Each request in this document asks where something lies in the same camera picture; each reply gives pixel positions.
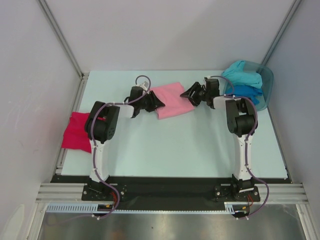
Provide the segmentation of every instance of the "magenta towel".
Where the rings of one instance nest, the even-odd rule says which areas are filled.
[[[180,94],[185,91],[180,82],[156,86],[151,90],[165,104],[164,107],[155,110],[159,120],[185,114],[195,109],[187,98],[180,97]]]
[[[85,124],[90,113],[73,112],[66,127],[61,148],[80,149],[91,153],[91,145],[88,134],[85,131]]]

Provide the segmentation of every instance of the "white tabletop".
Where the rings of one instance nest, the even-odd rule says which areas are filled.
[[[92,71],[79,112],[89,113],[95,101],[122,102],[138,75],[147,75],[151,86],[180,82],[187,90],[208,75],[222,71]],[[220,80],[220,89],[224,89]],[[142,110],[136,118],[121,119],[110,142],[112,176],[231,177],[234,142],[227,128],[226,112],[202,102],[183,115],[158,120],[155,112]],[[261,178],[287,178],[268,110],[258,112],[258,128],[252,143],[252,171]],[[69,149],[62,175],[89,175],[92,156]]]

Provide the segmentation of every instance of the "red cloth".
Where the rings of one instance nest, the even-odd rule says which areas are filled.
[[[61,147],[64,149],[80,149],[91,153],[91,145],[88,134],[85,132],[85,124],[89,113],[73,112],[68,126],[63,134]]]

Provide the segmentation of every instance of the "blue cloth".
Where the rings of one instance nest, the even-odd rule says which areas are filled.
[[[230,94],[232,92],[232,88],[229,87],[225,93]],[[236,85],[234,86],[234,92],[233,94],[236,97],[247,97],[251,98],[252,102],[254,105],[257,105],[259,103],[259,100],[256,99],[256,96],[262,96],[262,90],[259,88],[255,88],[252,86],[247,86],[247,85]]]
[[[248,85],[260,89],[262,86],[262,78],[256,72],[244,72],[246,61],[236,61],[226,69],[222,76],[229,79],[235,85]]]

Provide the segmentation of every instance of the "turquoise towel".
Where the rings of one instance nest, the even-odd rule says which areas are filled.
[[[256,72],[244,72],[246,61],[236,61],[226,69],[222,76],[229,79],[233,85],[248,85],[260,89],[262,86],[262,78]]]

